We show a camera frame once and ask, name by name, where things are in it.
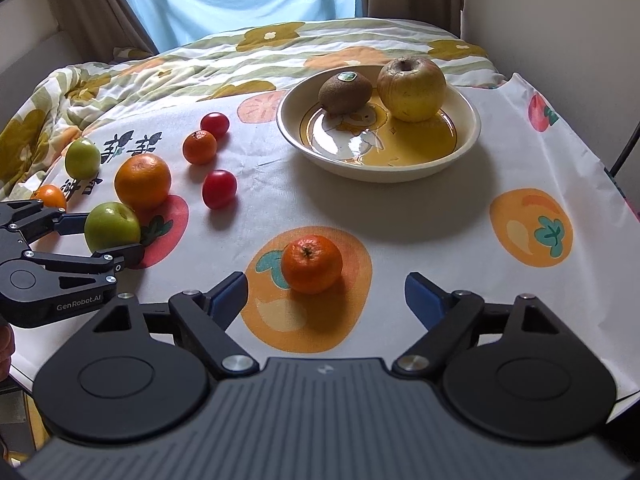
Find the blue gripper pad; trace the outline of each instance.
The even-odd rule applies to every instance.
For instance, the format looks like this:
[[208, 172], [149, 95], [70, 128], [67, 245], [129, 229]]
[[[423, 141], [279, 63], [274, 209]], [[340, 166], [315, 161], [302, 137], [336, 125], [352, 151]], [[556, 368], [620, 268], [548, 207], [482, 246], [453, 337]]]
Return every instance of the blue gripper pad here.
[[404, 280], [404, 300], [415, 317], [431, 330], [449, 311], [451, 295], [419, 272], [412, 272]]
[[240, 314], [249, 298], [249, 283], [244, 272], [234, 272], [213, 288], [207, 296], [206, 313], [222, 329], [226, 330]]

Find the silver screw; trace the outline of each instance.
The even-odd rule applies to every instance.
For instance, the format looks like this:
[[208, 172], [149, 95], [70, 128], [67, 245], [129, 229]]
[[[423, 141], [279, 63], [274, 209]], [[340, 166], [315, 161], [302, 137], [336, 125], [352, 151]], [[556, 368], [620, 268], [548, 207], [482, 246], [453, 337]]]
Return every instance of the silver screw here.
[[222, 365], [230, 372], [245, 372], [254, 365], [254, 360], [248, 355], [229, 355], [222, 359]]
[[429, 366], [429, 360], [421, 355], [403, 355], [396, 364], [405, 372], [419, 372]]

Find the bowl rim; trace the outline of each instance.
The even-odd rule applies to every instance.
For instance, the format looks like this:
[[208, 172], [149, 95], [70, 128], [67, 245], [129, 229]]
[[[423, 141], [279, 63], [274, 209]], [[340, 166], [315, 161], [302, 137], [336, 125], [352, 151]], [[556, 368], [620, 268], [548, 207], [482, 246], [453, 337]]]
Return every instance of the bowl rim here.
[[449, 153], [449, 155], [443, 156], [442, 158], [437, 158], [436, 160], [432, 160], [430, 162], [423, 162], [421, 164], [412, 164], [410, 166], [357, 166], [356, 164], [348, 164], [341, 160], [333, 160], [332, 158], [328, 158], [327, 156], [321, 155], [320, 153], [317, 153], [312, 149], [309, 149], [304, 144], [301, 144], [300, 142], [298, 142], [285, 128], [284, 122], [282, 119], [282, 107], [285, 105], [285, 102], [290, 97], [291, 93], [295, 89], [297, 89], [299, 86], [307, 83], [310, 79], [322, 76], [323, 74], [328, 74], [328, 73], [333, 74], [339, 70], [344, 71], [346, 69], [351, 69], [353, 72], [357, 72], [359, 68], [364, 68], [364, 67], [382, 68], [383, 66], [384, 65], [366, 64], [366, 65], [356, 65], [356, 66], [349, 66], [349, 67], [330, 68], [328, 70], [323, 70], [322, 72], [318, 72], [317, 74], [313, 74], [312, 76], [309, 76], [303, 79], [302, 81], [300, 81], [299, 83], [297, 83], [295, 86], [287, 90], [287, 93], [284, 95], [284, 98], [282, 99], [282, 101], [280, 101], [280, 104], [278, 104], [278, 111], [276, 113], [276, 123], [278, 125], [278, 129], [280, 130], [280, 133], [282, 134], [282, 136], [287, 140], [289, 144], [291, 144], [297, 150], [300, 150], [301, 152], [304, 152], [307, 155], [312, 156], [313, 158], [322, 160], [327, 164], [331, 164], [333, 166], [338, 166], [340, 168], [345, 168], [347, 170], [352, 170], [352, 171], [373, 172], [373, 173], [402, 173], [405, 171], [420, 171], [420, 170], [426, 170], [429, 168], [437, 168], [438, 166], [441, 166], [443, 164], [449, 164], [454, 160], [457, 160], [475, 145], [476, 141], [478, 140], [478, 137], [480, 136], [480, 130], [482, 126], [481, 120], [480, 120], [480, 114], [478, 113], [478, 110], [473, 105], [473, 103], [469, 101], [469, 99], [467, 99], [462, 92], [460, 92], [455, 86], [453, 86], [450, 83], [447, 83], [447, 88], [455, 92], [456, 94], [458, 94], [462, 98], [462, 100], [466, 103], [466, 105], [471, 109], [474, 117], [476, 118], [476, 127], [471, 133], [471, 136], [469, 137], [468, 141], [465, 142], [462, 146], [460, 146], [457, 150], [453, 151], [452, 153]]

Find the mandarin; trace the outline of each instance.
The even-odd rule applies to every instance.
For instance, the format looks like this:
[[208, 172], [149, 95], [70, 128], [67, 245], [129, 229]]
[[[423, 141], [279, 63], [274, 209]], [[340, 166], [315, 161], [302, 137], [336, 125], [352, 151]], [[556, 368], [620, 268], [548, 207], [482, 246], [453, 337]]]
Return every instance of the mandarin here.
[[171, 171], [157, 155], [134, 155], [120, 167], [113, 185], [120, 201], [134, 211], [155, 209], [169, 195]]
[[66, 197], [59, 187], [47, 184], [40, 186], [31, 195], [31, 200], [42, 200], [45, 207], [57, 207], [66, 209]]
[[302, 294], [319, 294], [340, 278], [342, 255], [328, 238], [307, 235], [285, 247], [280, 269], [293, 290]]

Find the black robotic gripper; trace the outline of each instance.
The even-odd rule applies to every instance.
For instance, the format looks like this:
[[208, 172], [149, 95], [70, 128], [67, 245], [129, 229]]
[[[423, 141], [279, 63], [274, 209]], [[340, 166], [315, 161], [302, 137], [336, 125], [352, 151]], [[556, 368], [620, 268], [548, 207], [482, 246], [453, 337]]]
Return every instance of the black robotic gripper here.
[[[260, 370], [225, 332], [248, 298], [242, 272], [208, 292], [139, 304], [114, 278], [142, 259], [139, 245], [87, 258], [28, 246], [83, 225], [36, 201], [0, 204], [4, 319], [29, 328], [99, 309], [36, 375], [33, 397], [55, 437], [20, 468], [29, 480], [90, 480], [98, 465], [111, 471], [100, 478], [146, 480], [156, 463], [175, 480], [629, 472], [590, 437], [616, 401], [613, 378], [534, 295], [489, 304], [412, 272], [405, 300], [428, 332], [390, 368], [379, 358], [269, 358]], [[478, 345], [482, 334], [501, 338]]]

